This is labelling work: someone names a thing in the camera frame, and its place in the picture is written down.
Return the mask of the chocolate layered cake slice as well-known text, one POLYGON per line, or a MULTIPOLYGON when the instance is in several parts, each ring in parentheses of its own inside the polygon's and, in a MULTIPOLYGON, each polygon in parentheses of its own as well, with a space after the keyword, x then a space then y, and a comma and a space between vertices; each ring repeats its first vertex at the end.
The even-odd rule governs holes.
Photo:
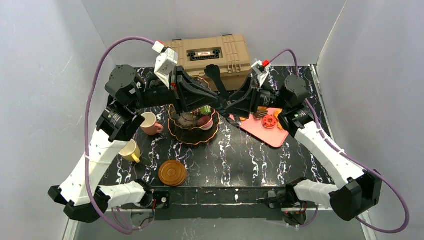
POLYGON ((261 120, 262 118, 264 118, 266 115, 268 115, 268 110, 258 110, 256 113, 253 114, 253 117, 257 120, 261 120))

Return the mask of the green layered cake slice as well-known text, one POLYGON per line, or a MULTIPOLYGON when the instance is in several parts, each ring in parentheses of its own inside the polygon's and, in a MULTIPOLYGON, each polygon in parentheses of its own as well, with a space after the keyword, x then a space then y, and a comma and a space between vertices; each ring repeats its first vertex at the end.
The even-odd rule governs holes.
POLYGON ((201 107, 199 111, 201 115, 207 116, 212 113, 212 108, 209 105, 205 105, 201 107))

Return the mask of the red strawberry tart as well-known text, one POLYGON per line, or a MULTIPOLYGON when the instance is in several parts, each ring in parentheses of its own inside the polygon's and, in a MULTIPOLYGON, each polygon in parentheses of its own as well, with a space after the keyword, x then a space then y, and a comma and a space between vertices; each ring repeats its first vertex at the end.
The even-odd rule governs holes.
POLYGON ((264 128, 267 128, 267 129, 273 129, 278 124, 277 119, 273 115, 270 115, 270 114, 265 115, 261 119, 261 122, 262 122, 262 126, 264 128))

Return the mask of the black three tier cake stand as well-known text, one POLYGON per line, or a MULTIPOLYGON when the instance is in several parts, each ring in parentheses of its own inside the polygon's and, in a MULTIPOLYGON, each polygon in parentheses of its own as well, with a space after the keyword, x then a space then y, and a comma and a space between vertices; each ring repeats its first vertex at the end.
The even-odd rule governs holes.
POLYGON ((200 113, 200 109, 192 112, 183 112, 178 114, 175 107, 171 104, 168 107, 168 130, 170 134, 179 142, 187 145, 199 145, 212 140, 219 130, 221 123, 220 114, 213 108, 208 116, 213 117, 213 126, 209 130, 201 130, 203 123, 201 118, 205 115, 200 113))

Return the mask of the pink serving tray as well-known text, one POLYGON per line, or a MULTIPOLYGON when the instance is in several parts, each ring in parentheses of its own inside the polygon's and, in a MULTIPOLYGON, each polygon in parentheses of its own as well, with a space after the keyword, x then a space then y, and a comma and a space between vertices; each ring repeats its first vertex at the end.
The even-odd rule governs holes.
MULTIPOLYGON (((273 115, 277 119, 277 115, 281 113, 282 109, 268 108, 267 111, 268 115, 273 115)), ((280 148, 289 136, 289 133, 281 127, 278 120, 274 128, 263 127, 262 119, 255 119, 252 114, 249 118, 240 117, 240 120, 242 130, 273 148, 280 148)))

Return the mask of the metal tongs black handle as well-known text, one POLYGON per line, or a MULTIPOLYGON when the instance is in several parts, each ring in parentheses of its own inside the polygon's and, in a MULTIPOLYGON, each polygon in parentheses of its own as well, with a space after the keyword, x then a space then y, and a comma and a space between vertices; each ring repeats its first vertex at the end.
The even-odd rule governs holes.
POLYGON ((226 108, 231 103, 230 96, 228 94, 228 91, 221 79, 220 74, 220 68, 219 66, 215 64, 210 64, 206 66, 204 69, 205 75, 213 80, 217 90, 218 90, 218 96, 220 100, 220 105, 223 108, 223 116, 225 119, 233 126, 239 128, 241 126, 241 119, 238 116, 234 116, 234 119, 230 117, 230 114, 227 112, 226 108))

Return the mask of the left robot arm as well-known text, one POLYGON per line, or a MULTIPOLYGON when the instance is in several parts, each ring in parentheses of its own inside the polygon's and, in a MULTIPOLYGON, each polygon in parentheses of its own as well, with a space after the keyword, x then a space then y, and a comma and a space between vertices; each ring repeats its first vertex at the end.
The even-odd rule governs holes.
POLYGON ((84 153, 69 177, 48 190, 50 198, 64 206, 74 221, 93 223, 109 209, 127 204, 154 203, 154 189, 144 180, 101 186, 114 158, 128 145, 147 118, 142 110, 173 105, 178 114, 210 106, 220 115, 226 110, 219 96, 196 82, 182 66, 156 70, 142 79, 130 65, 119 65, 110 74, 105 90, 108 104, 93 134, 85 135, 84 153))

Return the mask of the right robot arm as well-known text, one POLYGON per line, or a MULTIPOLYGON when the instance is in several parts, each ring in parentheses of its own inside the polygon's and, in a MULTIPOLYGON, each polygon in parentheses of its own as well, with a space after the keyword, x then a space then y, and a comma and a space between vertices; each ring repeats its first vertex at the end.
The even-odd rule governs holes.
POLYGON ((259 107, 281 109, 277 118, 282 128, 312 153, 334 181, 324 184, 298 178, 285 186, 285 199, 290 203, 314 202, 351 221, 379 202, 382 180, 344 157, 344 151, 315 122, 306 106, 309 96, 305 80, 296 75, 287 77, 276 91, 264 89, 247 77, 224 107, 228 114, 241 118, 259 107))

